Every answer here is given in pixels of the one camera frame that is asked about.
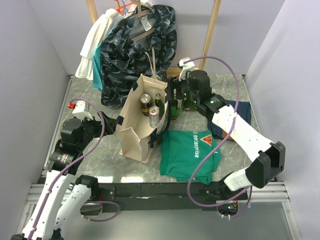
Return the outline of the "beige canvas tote bag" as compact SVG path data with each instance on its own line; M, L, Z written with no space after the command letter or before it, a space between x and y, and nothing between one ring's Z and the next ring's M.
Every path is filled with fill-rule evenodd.
M155 103L156 94L161 95L164 110L168 109L167 83L160 80L156 73L155 50L146 56L151 66L151 77L140 75L132 85L125 104L117 117L115 136L121 143L120 155L130 159L147 163L153 150L151 134L159 134L165 122L165 118L159 120L155 127L150 126L150 117L145 116L142 110L140 97L147 94L151 97L151 104Z

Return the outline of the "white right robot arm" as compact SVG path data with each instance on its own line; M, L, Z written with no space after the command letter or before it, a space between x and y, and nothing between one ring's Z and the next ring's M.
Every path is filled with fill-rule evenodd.
M170 77L168 98L187 98L197 111L225 131L244 150L251 164L226 175L219 187L220 196L231 199L237 190L254 186L262 189L285 168L286 148L274 143L247 123L224 97L212 91L210 78L203 70L187 71L185 79Z

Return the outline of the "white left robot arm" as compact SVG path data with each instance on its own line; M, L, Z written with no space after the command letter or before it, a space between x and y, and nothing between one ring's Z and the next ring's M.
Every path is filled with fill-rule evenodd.
M13 240L62 240L70 219L86 202L102 203L96 177L75 177L89 143L94 138L113 135L116 130L116 119L105 113L101 117L73 117L62 124L34 212L22 232L11 237Z

